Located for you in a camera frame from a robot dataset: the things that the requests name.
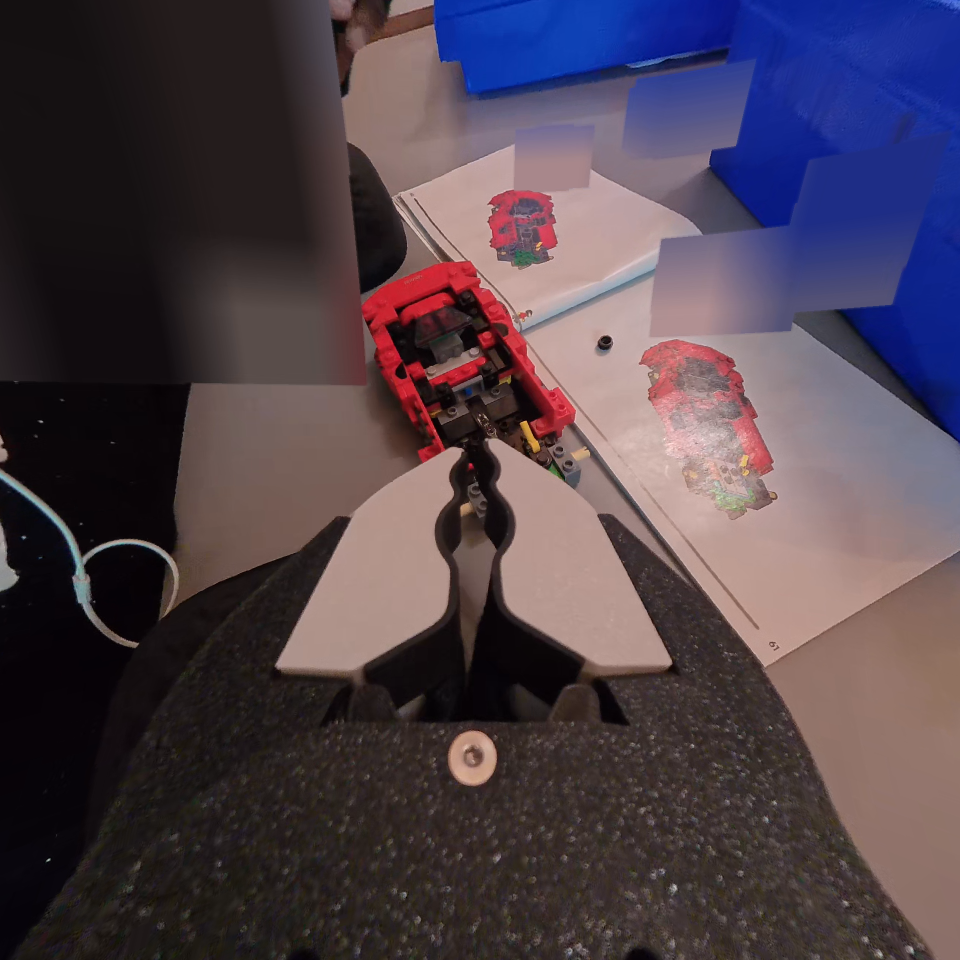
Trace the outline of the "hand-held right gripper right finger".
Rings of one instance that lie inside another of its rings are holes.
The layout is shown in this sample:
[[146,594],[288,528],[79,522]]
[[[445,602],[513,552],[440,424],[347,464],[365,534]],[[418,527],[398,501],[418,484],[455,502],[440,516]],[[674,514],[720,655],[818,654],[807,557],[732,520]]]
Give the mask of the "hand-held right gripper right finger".
[[496,552],[485,638],[514,682],[662,673],[670,654],[598,513],[506,442],[483,444],[485,530]]

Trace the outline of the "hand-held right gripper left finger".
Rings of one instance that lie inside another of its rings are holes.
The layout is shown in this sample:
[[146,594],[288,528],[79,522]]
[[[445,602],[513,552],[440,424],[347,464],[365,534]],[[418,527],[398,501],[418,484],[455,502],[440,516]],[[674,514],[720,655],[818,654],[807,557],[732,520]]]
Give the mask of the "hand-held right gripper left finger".
[[280,673],[382,687],[462,683],[453,553],[468,466],[467,452],[450,448],[354,511],[275,664]]

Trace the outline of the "red lego car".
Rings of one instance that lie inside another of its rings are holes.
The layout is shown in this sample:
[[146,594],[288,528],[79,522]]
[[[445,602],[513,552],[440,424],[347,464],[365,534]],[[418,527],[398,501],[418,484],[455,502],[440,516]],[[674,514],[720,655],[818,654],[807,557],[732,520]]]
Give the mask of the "red lego car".
[[447,261],[372,294],[363,318],[374,358],[427,463],[498,439],[571,489],[579,454],[564,431],[572,402],[536,371],[507,307],[469,261]]

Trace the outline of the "lego instruction booklet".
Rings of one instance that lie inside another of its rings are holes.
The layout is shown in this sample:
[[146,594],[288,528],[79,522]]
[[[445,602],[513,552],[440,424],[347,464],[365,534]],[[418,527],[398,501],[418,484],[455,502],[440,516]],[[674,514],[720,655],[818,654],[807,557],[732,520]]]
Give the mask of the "lego instruction booklet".
[[469,261],[593,454],[765,665],[952,557],[958,443],[793,326],[653,336],[680,213],[592,172],[553,193],[547,260],[500,259],[498,150],[394,196],[438,257]]

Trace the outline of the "blue plastic storage bin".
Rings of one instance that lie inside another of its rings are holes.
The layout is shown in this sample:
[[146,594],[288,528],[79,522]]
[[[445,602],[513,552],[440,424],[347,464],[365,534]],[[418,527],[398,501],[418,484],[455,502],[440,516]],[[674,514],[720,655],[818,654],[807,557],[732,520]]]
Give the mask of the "blue plastic storage bin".
[[728,53],[755,69],[710,167],[763,227],[787,224],[813,159],[950,134],[894,303],[846,317],[957,439],[958,2],[742,2]]
[[439,58],[486,93],[729,46],[738,1],[436,1]]

